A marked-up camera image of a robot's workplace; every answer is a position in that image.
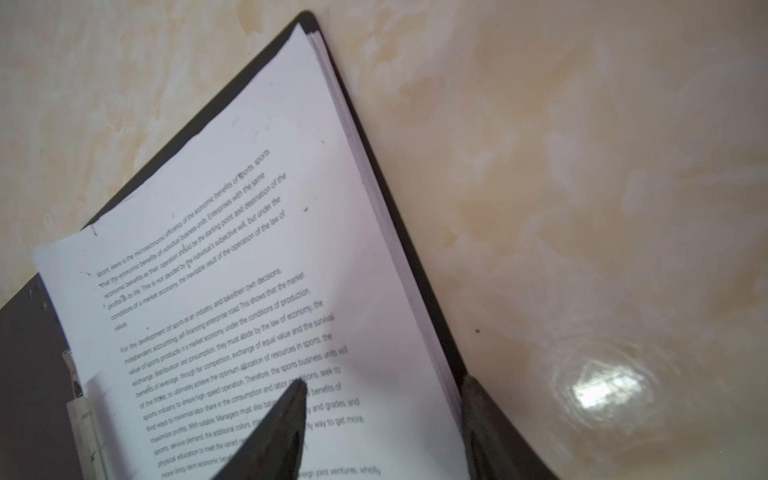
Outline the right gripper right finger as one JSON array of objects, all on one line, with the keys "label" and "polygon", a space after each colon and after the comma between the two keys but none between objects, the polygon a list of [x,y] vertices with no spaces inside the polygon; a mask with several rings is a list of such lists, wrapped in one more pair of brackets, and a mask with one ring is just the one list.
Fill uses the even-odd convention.
[{"label": "right gripper right finger", "polygon": [[461,431],[472,480],[557,480],[480,382],[461,386]]}]

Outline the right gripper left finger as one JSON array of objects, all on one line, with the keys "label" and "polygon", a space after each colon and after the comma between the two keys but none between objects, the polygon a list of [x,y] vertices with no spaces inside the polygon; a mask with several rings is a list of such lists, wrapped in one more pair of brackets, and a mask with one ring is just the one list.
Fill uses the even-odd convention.
[{"label": "right gripper left finger", "polygon": [[296,480],[306,430],[307,384],[295,379],[214,480]]}]

